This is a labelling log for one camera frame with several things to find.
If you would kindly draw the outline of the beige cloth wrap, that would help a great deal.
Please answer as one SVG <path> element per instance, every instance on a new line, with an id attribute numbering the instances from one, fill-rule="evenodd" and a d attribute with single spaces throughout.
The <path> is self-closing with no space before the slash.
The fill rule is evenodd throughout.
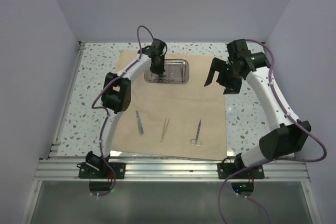
<path id="1" fill-rule="evenodd" d="M 188 62 L 185 84 L 149 83 L 141 74 L 131 85 L 131 103 L 122 113 L 112 138 L 114 151 L 221 160 L 227 156 L 224 89 L 204 86 L 213 56 L 168 54 Z M 139 135 L 138 110 L 144 134 Z M 170 118 L 163 142 L 165 118 Z M 192 145 L 199 120 L 202 146 Z"/>

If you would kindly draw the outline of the steel scalpel handle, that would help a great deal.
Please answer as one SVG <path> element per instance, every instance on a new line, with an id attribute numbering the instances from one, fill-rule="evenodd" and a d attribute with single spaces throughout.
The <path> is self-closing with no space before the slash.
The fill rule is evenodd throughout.
<path id="1" fill-rule="evenodd" d="M 137 124 L 138 124 L 139 135 L 142 136 L 144 134 L 144 129 L 143 129 L 141 117 L 140 117 L 140 114 L 139 114 L 138 110 L 136 110 L 135 112 L 136 112 L 136 120 L 137 120 Z"/>

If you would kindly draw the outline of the steel surgical scissors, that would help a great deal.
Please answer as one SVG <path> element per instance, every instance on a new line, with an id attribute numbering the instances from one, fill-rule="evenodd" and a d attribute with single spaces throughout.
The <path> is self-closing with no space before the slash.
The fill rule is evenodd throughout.
<path id="1" fill-rule="evenodd" d="M 199 120 L 198 126 L 197 126 L 197 131 L 196 131 L 196 135 L 194 138 L 192 138 L 190 140 L 190 143 L 192 145 L 196 145 L 197 147 L 201 147 L 202 146 L 202 141 L 199 139 L 200 137 L 200 129 L 201 129 L 201 124 L 202 124 L 202 120 Z"/>

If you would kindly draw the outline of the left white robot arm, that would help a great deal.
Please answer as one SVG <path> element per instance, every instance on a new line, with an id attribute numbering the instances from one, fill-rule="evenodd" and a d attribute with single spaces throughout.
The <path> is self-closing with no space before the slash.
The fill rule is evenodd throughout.
<path id="1" fill-rule="evenodd" d="M 106 118 L 99 132 L 99 156 L 93 151 L 86 156 L 86 163 L 91 166 L 90 171 L 97 178 L 110 176 L 113 168 L 108 163 L 109 150 L 118 121 L 131 103 L 131 84 L 145 71 L 162 75 L 165 72 L 164 62 L 167 44 L 159 39 L 154 39 L 149 46 L 140 48 L 136 57 L 117 73 L 106 75 L 103 90 L 92 104 L 93 109 L 103 109 Z"/>

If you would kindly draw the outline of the steel surgical instrument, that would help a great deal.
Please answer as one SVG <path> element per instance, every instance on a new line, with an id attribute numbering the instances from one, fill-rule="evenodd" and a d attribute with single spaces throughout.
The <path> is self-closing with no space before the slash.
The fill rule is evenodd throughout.
<path id="1" fill-rule="evenodd" d="M 163 124 L 163 129 L 162 129 L 162 134 L 161 134 L 161 140 L 160 142 L 163 142 L 164 136 L 166 134 L 167 127 L 169 125 L 170 118 L 165 118 L 164 124 Z"/>

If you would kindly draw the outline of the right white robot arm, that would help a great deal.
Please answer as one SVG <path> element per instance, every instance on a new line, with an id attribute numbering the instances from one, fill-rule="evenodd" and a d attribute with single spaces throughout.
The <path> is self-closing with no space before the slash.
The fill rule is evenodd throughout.
<path id="1" fill-rule="evenodd" d="M 234 172 L 236 176 L 246 178 L 252 173 L 253 165 L 300 151 L 311 125 L 308 121 L 301 121 L 291 110 L 283 111 L 288 103 L 281 92 L 274 95 L 279 87 L 265 53 L 253 53 L 244 39 L 228 43 L 227 52 L 226 61 L 212 60 L 204 85 L 210 85 L 217 72 L 216 82 L 224 87 L 224 94 L 238 94 L 242 82 L 247 81 L 259 99 L 270 128 L 255 147 L 236 155 Z"/>

